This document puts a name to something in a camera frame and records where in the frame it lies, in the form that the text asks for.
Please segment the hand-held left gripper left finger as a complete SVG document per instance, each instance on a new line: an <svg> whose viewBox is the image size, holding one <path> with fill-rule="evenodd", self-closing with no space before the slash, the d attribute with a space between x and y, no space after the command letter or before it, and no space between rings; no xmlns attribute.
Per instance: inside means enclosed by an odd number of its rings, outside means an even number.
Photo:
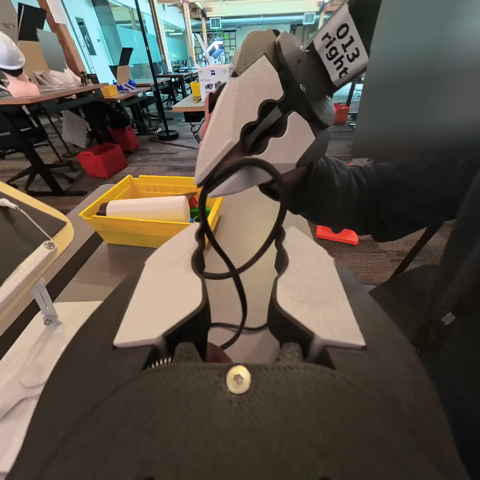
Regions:
<svg viewBox="0 0 480 480"><path fill-rule="evenodd" d="M144 262L123 315L114 346L155 346L207 342L211 314L203 278L205 235L192 223Z"/></svg>

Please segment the red bin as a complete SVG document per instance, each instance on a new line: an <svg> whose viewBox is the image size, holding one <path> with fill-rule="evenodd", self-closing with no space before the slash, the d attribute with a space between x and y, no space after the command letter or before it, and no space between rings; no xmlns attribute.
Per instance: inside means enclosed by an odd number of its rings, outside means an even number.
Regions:
<svg viewBox="0 0 480 480"><path fill-rule="evenodd" d="M124 153L134 153L139 147L135 129L130 125L122 128L109 127L112 143L120 146Z"/></svg>
<svg viewBox="0 0 480 480"><path fill-rule="evenodd" d="M89 178L109 179L128 167L127 159L120 145L101 143L87 148L76 158Z"/></svg>

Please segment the yellow bin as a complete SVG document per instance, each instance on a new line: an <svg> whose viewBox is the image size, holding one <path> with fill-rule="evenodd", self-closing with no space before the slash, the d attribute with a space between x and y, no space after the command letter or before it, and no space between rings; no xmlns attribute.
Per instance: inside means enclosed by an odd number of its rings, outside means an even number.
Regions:
<svg viewBox="0 0 480 480"><path fill-rule="evenodd" d="M108 244L158 248L191 225L186 221L133 218L126 214L100 214L101 206L112 201L151 200L186 196L199 200L201 187L193 177L128 175L79 214Z"/></svg>

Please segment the white printed box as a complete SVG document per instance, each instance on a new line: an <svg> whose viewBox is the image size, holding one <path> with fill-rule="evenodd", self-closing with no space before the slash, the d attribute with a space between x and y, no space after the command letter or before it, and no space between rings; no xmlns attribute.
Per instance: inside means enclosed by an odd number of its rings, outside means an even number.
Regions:
<svg viewBox="0 0 480 480"><path fill-rule="evenodd" d="M220 85L226 83L233 71L232 64L212 64L199 67L197 74L200 84L201 100L205 101L207 95L216 91Z"/></svg>

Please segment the black board with wooden rim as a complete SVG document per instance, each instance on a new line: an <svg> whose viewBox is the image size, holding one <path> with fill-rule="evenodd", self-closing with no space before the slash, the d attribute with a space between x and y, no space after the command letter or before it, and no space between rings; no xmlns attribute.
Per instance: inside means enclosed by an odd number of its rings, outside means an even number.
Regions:
<svg viewBox="0 0 480 480"><path fill-rule="evenodd" d="M32 302L47 325L58 318L47 274L73 239L67 216L1 182L1 336Z"/></svg>

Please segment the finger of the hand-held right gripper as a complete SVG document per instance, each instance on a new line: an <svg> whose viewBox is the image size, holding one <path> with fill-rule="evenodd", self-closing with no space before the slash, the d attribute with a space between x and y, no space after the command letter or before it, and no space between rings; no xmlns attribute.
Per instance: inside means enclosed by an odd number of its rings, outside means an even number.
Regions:
<svg viewBox="0 0 480 480"><path fill-rule="evenodd" d="M315 135L307 120L299 113L290 113L281 124L284 125L280 129L282 134L254 144L249 156L270 163L279 173L287 173L296 168L297 162L315 141ZM257 167L244 167L213 189L208 196L235 195L271 180L270 174Z"/></svg>
<svg viewBox="0 0 480 480"><path fill-rule="evenodd" d="M278 72L266 55L228 80L200 145L194 177L196 186L204 186L233 155L245 129L259 122L261 109L270 103L279 104L283 97Z"/></svg>

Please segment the white roll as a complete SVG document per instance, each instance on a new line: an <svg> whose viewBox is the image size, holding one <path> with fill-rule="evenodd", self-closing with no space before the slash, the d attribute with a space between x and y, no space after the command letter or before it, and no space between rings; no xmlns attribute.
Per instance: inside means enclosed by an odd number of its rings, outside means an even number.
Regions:
<svg viewBox="0 0 480 480"><path fill-rule="evenodd" d="M144 221L189 223L190 206L185 195L112 200L102 203L98 216Z"/></svg>

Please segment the black support post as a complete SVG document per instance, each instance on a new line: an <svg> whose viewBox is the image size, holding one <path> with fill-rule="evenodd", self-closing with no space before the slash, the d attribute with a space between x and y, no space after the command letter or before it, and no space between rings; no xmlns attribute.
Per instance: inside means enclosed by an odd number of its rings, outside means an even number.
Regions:
<svg viewBox="0 0 480 480"><path fill-rule="evenodd" d="M135 8L136 8L136 11L137 11L137 15L138 15L139 21L140 21L140 28L141 28L141 33L142 33L142 37L143 37L143 42L144 42L144 45L145 45L147 58L148 58L148 63L149 63L149 67L150 67L150 71L151 71L151 75L152 75L152 79L153 79L153 95L154 95L154 98L155 98L155 104L156 104L156 107L157 107L157 112L158 112L158 114L161 118L161 121L163 123L163 129L160 130L159 132L157 132L151 138L151 140L154 141L154 142L157 142L157 143L166 144L166 143L170 143L174 140L178 140L179 133L174 129L170 129L169 126L168 126L167 118L166 118L164 107L163 107L163 102L162 102L162 99L161 99L157 74L155 73L155 69L154 69L154 65L153 65L153 61L152 61L152 57L151 57L151 51L150 51L148 40L147 40L147 32L146 32L146 28L145 28L145 25L144 25L144 22L143 22L142 12L141 12L141 9L140 9L139 1L135 0L134 2L135 2Z"/></svg>

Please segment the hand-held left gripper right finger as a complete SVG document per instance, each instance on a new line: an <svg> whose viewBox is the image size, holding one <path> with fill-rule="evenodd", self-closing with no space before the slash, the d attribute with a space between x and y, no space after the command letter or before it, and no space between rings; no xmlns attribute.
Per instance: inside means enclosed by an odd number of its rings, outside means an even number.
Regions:
<svg viewBox="0 0 480 480"><path fill-rule="evenodd" d="M269 332L301 351L326 347L361 351L364 340L327 251L296 227L280 229L275 241L277 273L269 300Z"/></svg>

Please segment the person's left hand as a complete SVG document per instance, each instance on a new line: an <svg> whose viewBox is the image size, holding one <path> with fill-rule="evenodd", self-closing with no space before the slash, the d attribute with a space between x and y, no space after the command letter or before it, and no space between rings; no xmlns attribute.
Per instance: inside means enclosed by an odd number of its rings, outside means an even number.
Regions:
<svg viewBox="0 0 480 480"><path fill-rule="evenodd" d="M231 357L218 345L208 342L206 346L205 362L231 364L232 360Z"/></svg>

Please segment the wooden table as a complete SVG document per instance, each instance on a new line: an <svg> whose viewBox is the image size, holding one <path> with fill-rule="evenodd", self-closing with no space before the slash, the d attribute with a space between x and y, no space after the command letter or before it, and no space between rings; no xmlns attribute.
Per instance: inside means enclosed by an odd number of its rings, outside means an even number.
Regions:
<svg viewBox="0 0 480 480"><path fill-rule="evenodd" d="M217 89L217 99L220 95L220 89ZM202 124L204 121L204 102L201 98L194 97L193 94L183 98L172 105L172 112L181 114L185 123Z"/></svg>

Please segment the white stand base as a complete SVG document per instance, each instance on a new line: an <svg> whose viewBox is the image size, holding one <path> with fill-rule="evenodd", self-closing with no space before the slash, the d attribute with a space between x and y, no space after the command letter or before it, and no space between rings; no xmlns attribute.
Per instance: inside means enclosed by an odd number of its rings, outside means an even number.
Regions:
<svg viewBox="0 0 480 480"><path fill-rule="evenodd" d="M14 463L39 397L63 351L101 301L57 302L57 320L38 312L0 363L1 471Z"/></svg>

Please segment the white hard hat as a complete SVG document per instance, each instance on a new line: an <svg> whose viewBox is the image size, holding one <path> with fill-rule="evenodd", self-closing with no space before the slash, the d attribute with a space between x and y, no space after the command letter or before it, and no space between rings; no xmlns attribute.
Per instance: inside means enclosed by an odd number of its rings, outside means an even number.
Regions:
<svg viewBox="0 0 480 480"><path fill-rule="evenodd" d="M20 75L26 58L17 44L5 33L0 32L0 69L10 75Z"/></svg>

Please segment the long desk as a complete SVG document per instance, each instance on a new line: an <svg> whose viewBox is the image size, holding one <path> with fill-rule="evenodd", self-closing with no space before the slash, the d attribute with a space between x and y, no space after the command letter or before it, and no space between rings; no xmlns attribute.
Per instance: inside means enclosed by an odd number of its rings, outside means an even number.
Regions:
<svg viewBox="0 0 480 480"><path fill-rule="evenodd" d="M38 118L38 112L46 116L53 113L69 111L96 102L103 102L101 88L107 83L89 84L80 87L63 88L55 91L41 92L29 97L7 96L0 101L1 155L4 153L23 153L30 166L6 183L17 189L15 181L27 177L25 192L35 197L45 196L85 196L84 190L64 190L56 177L65 177L69 183L75 181L55 171L69 168L74 171L72 161L64 162L59 154L58 161L46 164L36 151L36 147L50 145L49 137Z"/></svg>

